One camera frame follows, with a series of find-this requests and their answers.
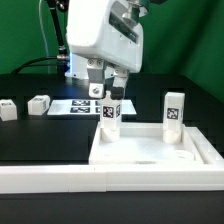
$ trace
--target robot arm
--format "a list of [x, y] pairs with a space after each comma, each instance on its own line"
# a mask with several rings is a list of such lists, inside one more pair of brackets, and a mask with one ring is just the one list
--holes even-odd
[[[142, 65], [143, 29], [138, 19], [148, 13], [148, 6], [149, 0], [69, 3], [67, 42], [72, 53], [87, 59], [89, 95], [101, 99], [101, 137], [105, 141], [119, 139], [128, 75], [139, 72]], [[105, 88], [107, 66], [114, 69], [110, 91]]]

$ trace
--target black table surface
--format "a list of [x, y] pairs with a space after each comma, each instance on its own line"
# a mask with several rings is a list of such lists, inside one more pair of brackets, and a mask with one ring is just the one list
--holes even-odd
[[[164, 96], [184, 92], [184, 123], [198, 127], [224, 153], [224, 104], [183, 76], [131, 75], [126, 99], [136, 116], [126, 122], [162, 122]], [[56, 75], [1, 75], [0, 99], [12, 99], [18, 120], [0, 121], [0, 165], [87, 164], [94, 116], [29, 116], [35, 95], [88, 99], [87, 87]], [[0, 223], [223, 224], [224, 192], [106, 192], [0, 195]]]

